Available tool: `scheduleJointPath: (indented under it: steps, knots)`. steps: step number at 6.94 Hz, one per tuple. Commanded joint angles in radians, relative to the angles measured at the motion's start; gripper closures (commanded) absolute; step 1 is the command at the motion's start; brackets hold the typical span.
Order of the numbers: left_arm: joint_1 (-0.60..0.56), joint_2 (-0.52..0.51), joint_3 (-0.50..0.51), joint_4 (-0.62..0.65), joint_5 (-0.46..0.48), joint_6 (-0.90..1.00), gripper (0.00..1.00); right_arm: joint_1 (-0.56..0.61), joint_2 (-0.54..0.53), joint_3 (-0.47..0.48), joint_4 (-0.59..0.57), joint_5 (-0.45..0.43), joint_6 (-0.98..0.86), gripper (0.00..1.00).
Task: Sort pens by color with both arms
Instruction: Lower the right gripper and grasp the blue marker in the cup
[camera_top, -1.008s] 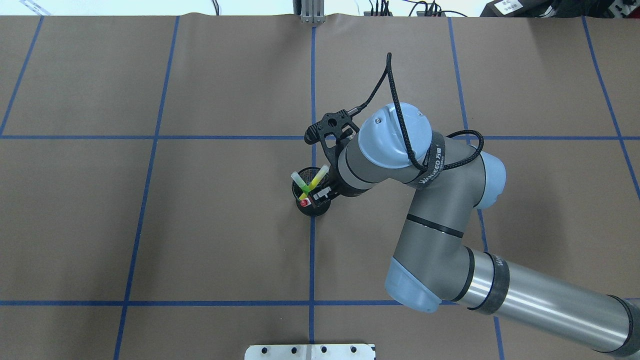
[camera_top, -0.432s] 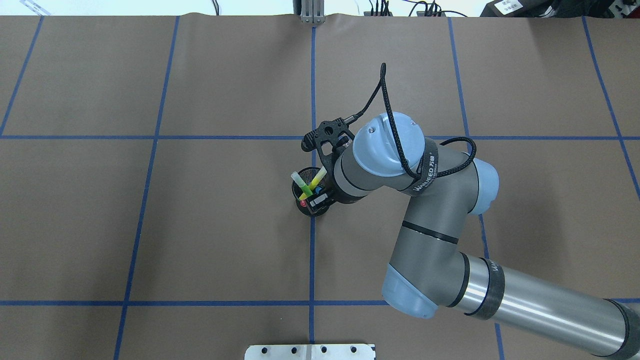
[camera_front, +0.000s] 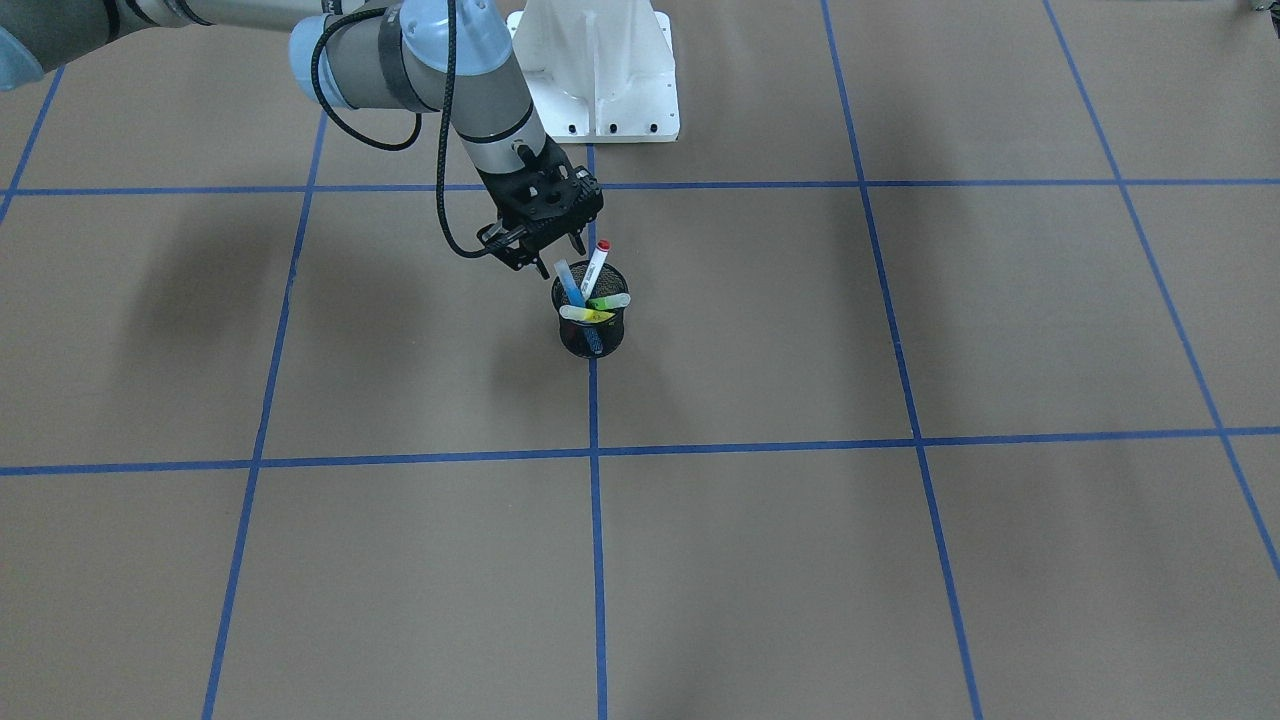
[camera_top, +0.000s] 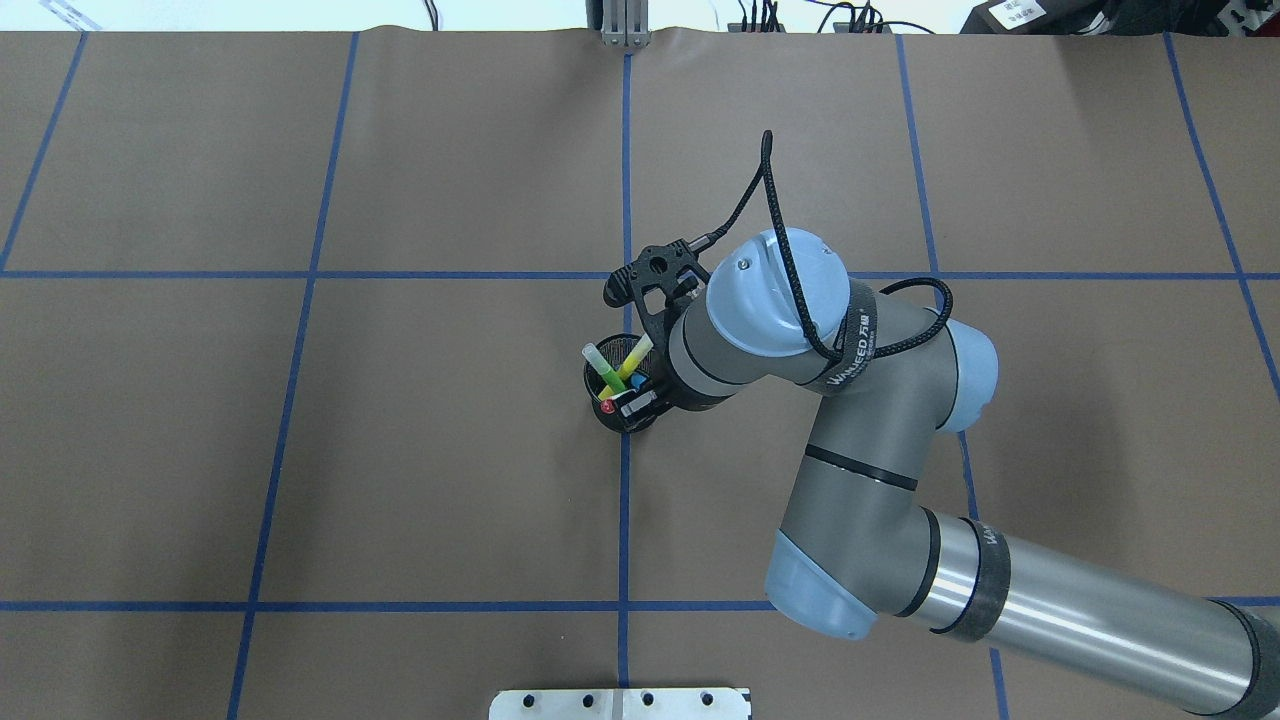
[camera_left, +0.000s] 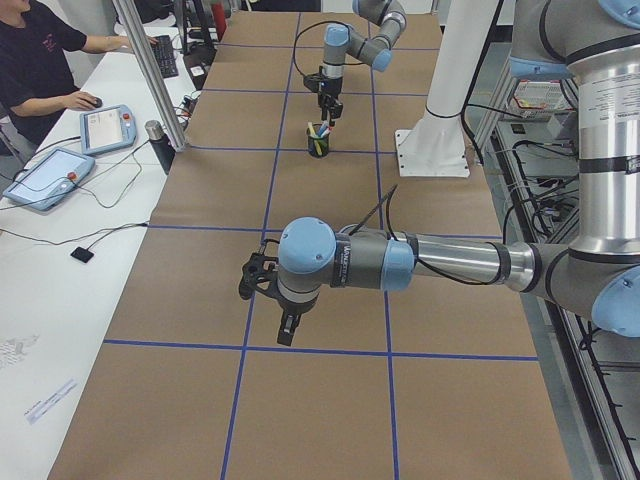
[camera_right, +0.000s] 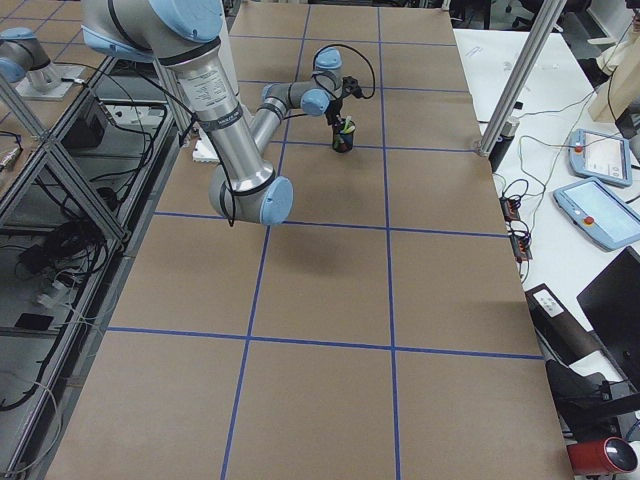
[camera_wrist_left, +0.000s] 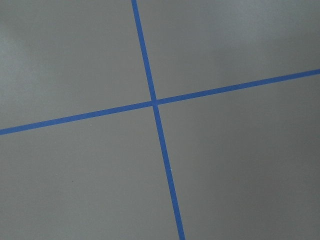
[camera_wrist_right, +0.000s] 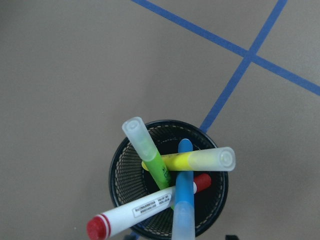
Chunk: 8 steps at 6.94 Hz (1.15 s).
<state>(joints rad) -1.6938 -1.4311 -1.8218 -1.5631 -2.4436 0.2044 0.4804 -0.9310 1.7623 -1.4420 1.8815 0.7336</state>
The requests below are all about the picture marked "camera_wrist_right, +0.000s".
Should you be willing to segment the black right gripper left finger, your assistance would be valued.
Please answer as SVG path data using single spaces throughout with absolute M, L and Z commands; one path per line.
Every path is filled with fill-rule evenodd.
M 124 240 L 138 240 L 139 235 L 136 234 L 135 232 L 131 232 L 130 234 L 127 234 L 124 236 Z

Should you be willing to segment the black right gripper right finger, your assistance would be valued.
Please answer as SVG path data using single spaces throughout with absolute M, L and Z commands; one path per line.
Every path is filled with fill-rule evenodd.
M 226 235 L 225 240 L 238 240 L 237 235 Z

